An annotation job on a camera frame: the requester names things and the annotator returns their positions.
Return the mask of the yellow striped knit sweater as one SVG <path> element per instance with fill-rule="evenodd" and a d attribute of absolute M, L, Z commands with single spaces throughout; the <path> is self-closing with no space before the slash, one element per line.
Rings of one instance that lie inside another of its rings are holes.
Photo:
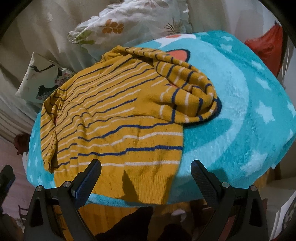
<path fill-rule="evenodd" d="M 216 109 L 214 85 L 184 59 L 117 46 L 43 102 L 44 169 L 60 185 L 97 159 L 95 194 L 164 204 L 181 162 L 184 124 Z"/>

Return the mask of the turquoise cartoon fleece blanket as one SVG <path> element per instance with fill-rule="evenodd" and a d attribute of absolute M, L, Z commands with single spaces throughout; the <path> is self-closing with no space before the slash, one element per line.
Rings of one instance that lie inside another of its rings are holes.
<path fill-rule="evenodd" d="M 190 64 L 213 77 L 220 98 L 213 120 L 184 128 L 169 204 L 201 198 L 190 173 L 195 159 L 239 188 L 280 162 L 295 140 L 295 108 L 250 48 L 223 31 L 167 36 L 142 46 L 187 54 Z"/>

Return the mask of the white bird print cushion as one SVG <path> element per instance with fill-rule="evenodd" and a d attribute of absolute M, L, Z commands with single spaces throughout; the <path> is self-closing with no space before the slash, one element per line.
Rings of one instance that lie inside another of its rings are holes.
<path fill-rule="evenodd" d="M 43 103 L 73 76 L 71 70 L 34 52 L 16 97 L 31 103 Z"/>

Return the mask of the red plastic bag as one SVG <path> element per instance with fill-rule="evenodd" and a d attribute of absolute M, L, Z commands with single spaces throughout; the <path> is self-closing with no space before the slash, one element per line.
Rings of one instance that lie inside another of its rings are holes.
<path fill-rule="evenodd" d="M 247 39 L 248 46 L 267 66 L 274 76 L 278 76 L 282 66 L 283 28 L 277 22 L 264 35 Z"/>

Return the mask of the white floral leaf pillow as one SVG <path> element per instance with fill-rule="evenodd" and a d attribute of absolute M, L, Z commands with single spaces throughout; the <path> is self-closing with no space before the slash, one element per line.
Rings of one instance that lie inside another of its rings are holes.
<path fill-rule="evenodd" d="M 187 1 L 123 1 L 79 24 L 68 40 L 100 60 L 117 45 L 131 47 L 192 31 Z"/>

